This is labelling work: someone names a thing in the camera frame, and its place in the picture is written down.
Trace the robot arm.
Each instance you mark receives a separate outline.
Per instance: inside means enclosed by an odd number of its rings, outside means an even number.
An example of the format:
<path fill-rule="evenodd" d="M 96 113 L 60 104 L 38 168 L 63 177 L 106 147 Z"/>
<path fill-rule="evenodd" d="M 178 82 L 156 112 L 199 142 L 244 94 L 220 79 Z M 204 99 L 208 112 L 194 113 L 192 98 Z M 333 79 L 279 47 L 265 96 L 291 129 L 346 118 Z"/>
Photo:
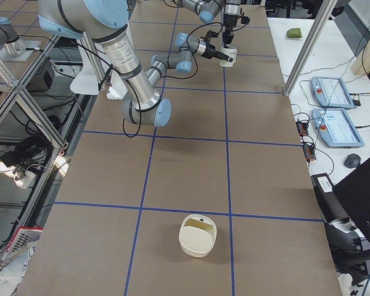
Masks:
<path fill-rule="evenodd" d="M 222 32 L 222 42 L 223 47 L 229 48 L 232 40 L 234 38 L 234 32 L 238 31 L 237 21 L 240 20 L 243 29 L 249 24 L 250 18 L 245 16 L 242 8 L 241 1 L 196 1 L 196 0 L 177 0 L 177 1 L 164 1 L 164 3 L 169 7 L 183 7 L 189 11 L 193 11 L 199 16 L 201 22 L 207 26 L 212 24 L 214 18 L 223 13 L 223 22 L 218 24 L 221 26 Z"/>
<path fill-rule="evenodd" d="M 161 127 L 169 122 L 171 102 L 154 88 L 168 69 L 189 72 L 193 54 L 229 63 L 234 60 L 224 47 L 217 51 L 207 38 L 195 39 L 180 33 L 176 39 L 180 51 L 154 56 L 150 68 L 143 70 L 126 34 L 128 20 L 126 1 L 39 2 L 39 24 L 43 30 L 72 39 L 88 35 L 102 46 L 128 90 L 121 104 L 122 114 L 135 125 Z"/>

